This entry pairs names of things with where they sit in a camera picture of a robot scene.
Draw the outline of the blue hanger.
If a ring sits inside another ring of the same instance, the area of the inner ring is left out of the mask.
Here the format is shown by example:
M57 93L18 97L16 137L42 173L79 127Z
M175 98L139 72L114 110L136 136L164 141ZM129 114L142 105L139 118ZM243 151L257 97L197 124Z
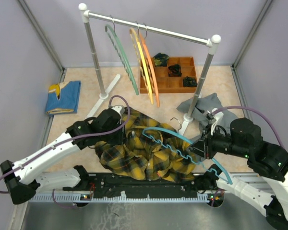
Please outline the blue hanger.
M187 148L193 143L190 139L176 132L176 130L166 123L160 123L150 117L141 118L141 124L144 126L142 135L149 144L158 145L157 152L169 154L169 169L160 168L157 170L159 176L170 182L186 182L194 179L192 170L196 166L201 166L206 172L212 173L217 179L220 179L230 185L233 184L229 172L221 163L212 158L212 162L224 175L217 172L216 169L208 169L204 161L196 157L194 153L187 151Z

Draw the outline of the yellow plaid shirt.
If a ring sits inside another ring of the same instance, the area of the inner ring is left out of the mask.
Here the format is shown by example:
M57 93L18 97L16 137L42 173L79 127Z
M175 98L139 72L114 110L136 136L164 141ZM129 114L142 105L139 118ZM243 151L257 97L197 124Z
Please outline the yellow plaid shirt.
M101 165L115 174L136 180L155 181L162 179L157 172L169 169L169 154L157 152L158 145L151 145L143 138L141 118L149 116L130 109L122 116L125 125L125 142L110 145L104 141L95 145L95 152Z

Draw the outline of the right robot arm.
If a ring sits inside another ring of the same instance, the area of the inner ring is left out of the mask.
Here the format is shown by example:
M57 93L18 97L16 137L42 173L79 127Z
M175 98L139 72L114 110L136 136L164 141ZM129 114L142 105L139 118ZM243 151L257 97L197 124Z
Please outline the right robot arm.
M257 209L277 230L288 230L288 152L281 146L263 140L261 128L247 118L230 123L230 133L222 134L207 125L201 137L188 151L205 159L216 153L245 158L247 165L271 187L267 193L225 172L214 163L206 172L205 185L234 194Z

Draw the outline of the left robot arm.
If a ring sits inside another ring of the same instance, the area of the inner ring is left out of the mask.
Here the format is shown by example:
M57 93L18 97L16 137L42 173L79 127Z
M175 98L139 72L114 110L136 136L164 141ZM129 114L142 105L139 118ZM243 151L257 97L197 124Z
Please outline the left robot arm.
M103 141L119 145L123 142L124 125L130 117L130 109L113 106L97 117L76 121L57 139L32 155L19 160L6 160L0 164L8 194L15 205L29 201L37 193L62 189L85 190L90 176L81 165L65 171L45 172L45 169L87 147Z

